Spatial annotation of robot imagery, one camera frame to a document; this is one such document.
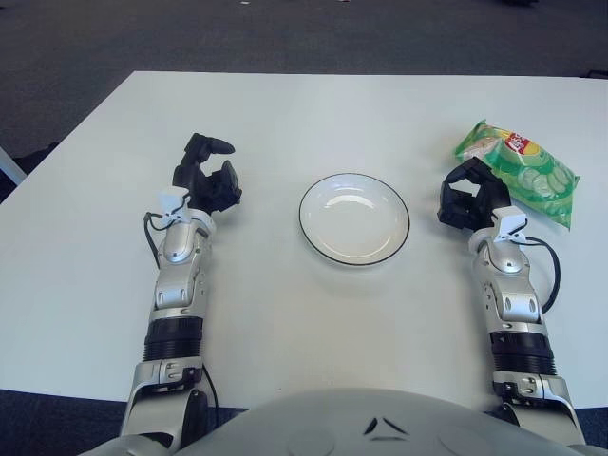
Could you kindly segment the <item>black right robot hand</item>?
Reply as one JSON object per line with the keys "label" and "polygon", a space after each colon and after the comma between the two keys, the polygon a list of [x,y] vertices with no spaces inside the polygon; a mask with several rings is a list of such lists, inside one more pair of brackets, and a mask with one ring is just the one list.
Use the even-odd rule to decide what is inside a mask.
{"label": "black right robot hand", "polygon": [[[477,184],[476,195],[451,187],[459,181]],[[454,168],[442,182],[438,220],[457,229],[477,231],[492,227],[493,211],[510,205],[504,182],[487,164],[473,157]]]}

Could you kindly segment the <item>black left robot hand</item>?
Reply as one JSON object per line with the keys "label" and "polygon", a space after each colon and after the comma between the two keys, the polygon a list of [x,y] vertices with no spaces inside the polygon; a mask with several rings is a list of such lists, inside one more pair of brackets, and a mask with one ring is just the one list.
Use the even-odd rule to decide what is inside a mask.
{"label": "black left robot hand", "polygon": [[228,142],[194,133],[184,148],[184,156],[175,168],[172,184],[187,190],[189,209],[207,215],[239,204],[242,190],[232,164],[226,160],[221,168],[205,175],[201,165],[211,155],[230,155],[235,148]]}

